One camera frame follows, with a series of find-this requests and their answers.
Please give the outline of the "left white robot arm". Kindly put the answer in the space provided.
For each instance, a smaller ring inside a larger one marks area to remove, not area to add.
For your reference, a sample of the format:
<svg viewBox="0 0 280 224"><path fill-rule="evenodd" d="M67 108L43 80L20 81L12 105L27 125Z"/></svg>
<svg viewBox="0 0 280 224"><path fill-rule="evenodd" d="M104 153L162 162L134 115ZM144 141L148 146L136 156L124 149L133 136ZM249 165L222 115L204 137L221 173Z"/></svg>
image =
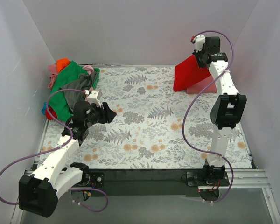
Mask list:
<svg viewBox="0 0 280 224"><path fill-rule="evenodd" d="M88 136L89 127L96 123L109 124L116 115L106 102L100 106L87 101L77 102L73 116L66 121L61 133L59 148L50 153L31 175L23 175L19 180L19 208L50 217L59 198L71 187L95 186L87 173L87 165L77 162L70 164L69 168L65 165Z"/></svg>

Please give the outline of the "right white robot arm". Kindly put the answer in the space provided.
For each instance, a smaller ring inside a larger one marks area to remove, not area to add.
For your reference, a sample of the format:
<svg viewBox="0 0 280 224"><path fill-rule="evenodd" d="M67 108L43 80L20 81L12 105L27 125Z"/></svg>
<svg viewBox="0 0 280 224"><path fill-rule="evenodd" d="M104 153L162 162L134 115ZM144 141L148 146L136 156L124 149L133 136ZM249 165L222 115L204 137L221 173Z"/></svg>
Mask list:
<svg viewBox="0 0 280 224"><path fill-rule="evenodd" d="M214 125L210 155L202 169L190 174L190 178L195 185L220 182L228 185L224 157L231 131L241 120L247 98L239 93L233 83L227 55L220 51L220 38L198 35L192 39L192 43L195 44L193 54L199 68L207 68L215 81L218 98L210 112Z"/></svg>

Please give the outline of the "red t-shirt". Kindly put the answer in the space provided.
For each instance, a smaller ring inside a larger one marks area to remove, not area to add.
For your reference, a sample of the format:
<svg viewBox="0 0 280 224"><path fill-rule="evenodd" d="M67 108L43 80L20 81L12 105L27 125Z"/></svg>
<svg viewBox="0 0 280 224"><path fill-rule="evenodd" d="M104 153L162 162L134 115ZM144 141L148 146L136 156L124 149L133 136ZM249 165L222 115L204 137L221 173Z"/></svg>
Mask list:
<svg viewBox="0 0 280 224"><path fill-rule="evenodd" d="M175 66L173 90L183 91L211 76L206 67L199 68L193 55Z"/></svg>

